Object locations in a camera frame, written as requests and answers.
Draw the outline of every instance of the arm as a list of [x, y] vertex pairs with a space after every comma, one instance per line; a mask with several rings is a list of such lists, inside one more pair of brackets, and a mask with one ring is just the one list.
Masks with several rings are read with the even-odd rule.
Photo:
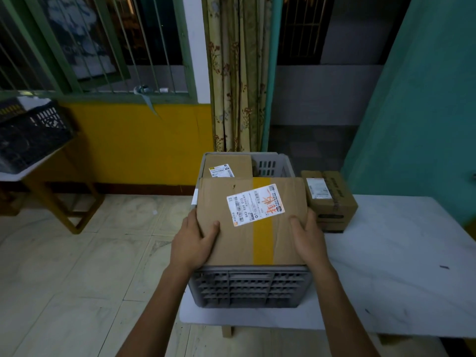
[[378, 357], [377, 350], [329, 261], [324, 233], [318, 227], [316, 214], [311, 209], [308, 210], [305, 229], [295, 216], [291, 216], [289, 222], [296, 251], [306, 262], [314, 278], [332, 356]]
[[196, 209], [184, 218], [182, 228], [172, 241], [170, 264], [117, 357], [165, 355], [188, 280], [210, 255], [219, 225], [214, 222], [210, 233], [202, 238]]

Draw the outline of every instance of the package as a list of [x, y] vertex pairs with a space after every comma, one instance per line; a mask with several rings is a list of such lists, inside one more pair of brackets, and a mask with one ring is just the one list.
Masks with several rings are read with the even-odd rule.
[[357, 210], [357, 202], [338, 171], [303, 170], [307, 203], [324, 232], [343, 232]]
[[203, 178], [251, 178], [251, 155], [207, 154]]
[[304, 264], [294, 249], [291, 215], [305, 225], [306, 189], [301, 178], [202, 178], [197, 202], [202, 233], [220, 221], [206, 265]]

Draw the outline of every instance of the floral curtain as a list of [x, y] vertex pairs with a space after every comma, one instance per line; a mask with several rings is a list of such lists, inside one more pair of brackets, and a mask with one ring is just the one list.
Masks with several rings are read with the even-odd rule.
[[216, 151], [260, 151], [272, 0], [202, 0]]

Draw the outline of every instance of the yellow tape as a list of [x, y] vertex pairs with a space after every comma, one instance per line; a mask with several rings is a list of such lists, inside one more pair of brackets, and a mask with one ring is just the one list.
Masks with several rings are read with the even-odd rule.
[[[271, 184], [271, 178], [253, 178], [253, 189]], [[273, 221], [270, 217], [253, 222], [253, 264], [273, 264]]]

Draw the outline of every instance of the forearm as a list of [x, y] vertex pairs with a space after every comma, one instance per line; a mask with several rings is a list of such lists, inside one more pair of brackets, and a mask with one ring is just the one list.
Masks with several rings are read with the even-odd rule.
[[117, 356], [164, 356], [190, 274], [169, 265]]
[[379, 356], [330, 262], [312, 272], [332, 356]]

